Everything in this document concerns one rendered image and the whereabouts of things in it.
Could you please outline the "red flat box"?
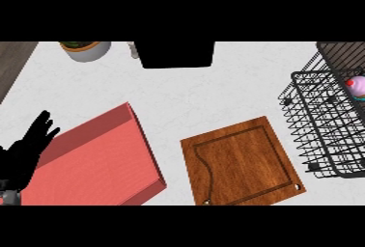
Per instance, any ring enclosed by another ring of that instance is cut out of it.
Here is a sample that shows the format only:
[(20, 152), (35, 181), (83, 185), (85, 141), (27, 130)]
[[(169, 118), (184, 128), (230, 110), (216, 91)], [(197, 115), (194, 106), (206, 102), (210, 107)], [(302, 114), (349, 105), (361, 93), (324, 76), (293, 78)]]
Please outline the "red flat box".
[(166, 188), (137, 113), (123, 104), (55, 138), (21, 203), (140, 206)]

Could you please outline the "dark wooden panel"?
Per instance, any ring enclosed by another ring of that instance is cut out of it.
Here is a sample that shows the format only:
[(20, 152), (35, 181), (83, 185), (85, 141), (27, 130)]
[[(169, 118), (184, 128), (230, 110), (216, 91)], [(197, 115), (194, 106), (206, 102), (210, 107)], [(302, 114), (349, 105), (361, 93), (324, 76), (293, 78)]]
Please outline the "dark wooden panel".
[(0, 41), (0, 103), (15, 84), (38, 41)]

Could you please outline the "pink frosted cupcake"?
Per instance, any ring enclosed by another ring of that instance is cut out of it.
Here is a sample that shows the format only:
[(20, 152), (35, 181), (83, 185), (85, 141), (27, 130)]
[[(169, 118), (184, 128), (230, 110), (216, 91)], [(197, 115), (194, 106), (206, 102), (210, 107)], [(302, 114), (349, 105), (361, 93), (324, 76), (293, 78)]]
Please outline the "pink frosted cupcake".
[(365, 76), (354, 76), (348, 79), (345, 85), (354, 98), (365, 101)]

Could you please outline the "brown wooden cutting board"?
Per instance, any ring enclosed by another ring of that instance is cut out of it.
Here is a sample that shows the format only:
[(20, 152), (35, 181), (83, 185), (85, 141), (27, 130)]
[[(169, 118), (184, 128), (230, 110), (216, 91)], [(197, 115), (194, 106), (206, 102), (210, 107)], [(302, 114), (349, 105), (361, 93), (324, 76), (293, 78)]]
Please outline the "brown wooden cutting board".
[(184, 139), (182, 153), (200, 206), (273, 205), (305, 192), (268, 117)]

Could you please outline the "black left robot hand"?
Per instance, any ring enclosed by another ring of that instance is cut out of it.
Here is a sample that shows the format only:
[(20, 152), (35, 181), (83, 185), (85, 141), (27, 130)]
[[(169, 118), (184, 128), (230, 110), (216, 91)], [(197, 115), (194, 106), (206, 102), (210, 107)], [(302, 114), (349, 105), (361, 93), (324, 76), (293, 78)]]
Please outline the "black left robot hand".
[(0, 146), (0, 191), (17, 190), (21, 192), (27, 187), (42, 152), (61, 132), (60, 128), (51, 131), (52, 125), (51, 112), (43, 111), (24, 137), (7, 150)]

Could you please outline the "black appliance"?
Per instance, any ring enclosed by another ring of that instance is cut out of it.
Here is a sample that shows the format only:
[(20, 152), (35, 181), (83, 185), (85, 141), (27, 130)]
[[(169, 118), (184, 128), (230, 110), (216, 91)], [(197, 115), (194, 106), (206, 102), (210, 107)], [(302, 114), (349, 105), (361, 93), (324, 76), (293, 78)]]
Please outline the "black appliance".
[(137, 41), (145, 69), (205, 68), (213, 64), (213, 41)]

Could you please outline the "white pot with plant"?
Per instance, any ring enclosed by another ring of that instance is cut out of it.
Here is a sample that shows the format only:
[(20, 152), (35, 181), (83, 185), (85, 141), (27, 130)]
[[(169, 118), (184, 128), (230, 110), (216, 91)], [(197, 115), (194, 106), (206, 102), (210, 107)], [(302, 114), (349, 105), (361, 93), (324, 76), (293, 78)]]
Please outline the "white pot with plant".
[(70, 48), (64, 44), (61, 47), (75, 61), (89, 63), (97, 61), (107, 54), (111, 47), (111, 42), (95, 41), (91, 45), (80, 48)]

